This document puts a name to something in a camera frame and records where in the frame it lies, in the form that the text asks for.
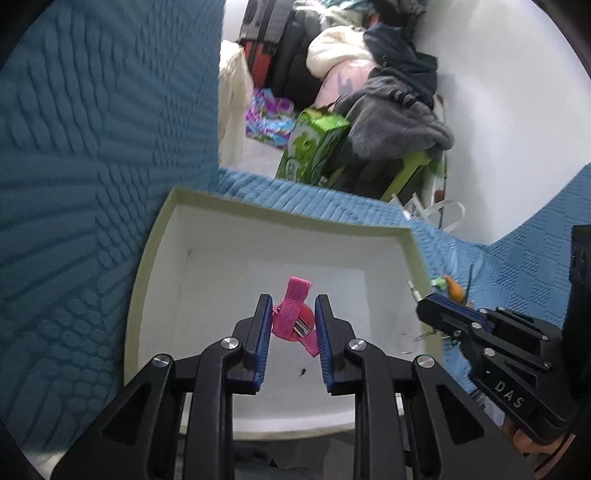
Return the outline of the person right hand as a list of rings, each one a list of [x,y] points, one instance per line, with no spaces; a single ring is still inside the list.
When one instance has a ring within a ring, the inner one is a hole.
[[[564,456],[575,439],[575,434],[565,434],[549,445],[539,445],[522,430],[517,430],[512,441],[522,453],[541,455],[542,460],[537,464],[537,468],[542,470],[552,468]]]

